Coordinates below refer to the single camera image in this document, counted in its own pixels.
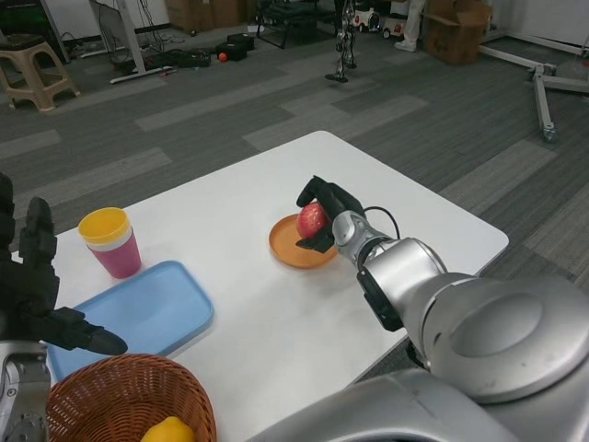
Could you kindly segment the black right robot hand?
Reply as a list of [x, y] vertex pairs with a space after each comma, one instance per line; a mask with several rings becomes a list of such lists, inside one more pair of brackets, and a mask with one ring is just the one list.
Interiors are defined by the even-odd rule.
[[315, 235], [300, 239], [296, 245], [302, 249], [327, 252], [334, 245], [332, 224], [335, 218], [346, 211], [364, 215], [364, 209], [355, 197], [336, 183], [327, 182], [319, 176], [314, 176], [306, 184], [297, 197], [296, 205], [303, 208], [313, 202], [321, 205], [328, 223]]

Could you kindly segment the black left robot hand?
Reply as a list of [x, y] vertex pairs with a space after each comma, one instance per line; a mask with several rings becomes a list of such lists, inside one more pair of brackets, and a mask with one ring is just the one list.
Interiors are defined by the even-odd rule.
[[34, 197], [25, 225], [16, 232], [12, 180], [1, 176], [1, 339], [50, 343], [101, 355], [122, 355], [126, 342], [86, 321], [72, 308], [57, 308], [60, 278], [52, 260], [57, 250], [52, 211]]

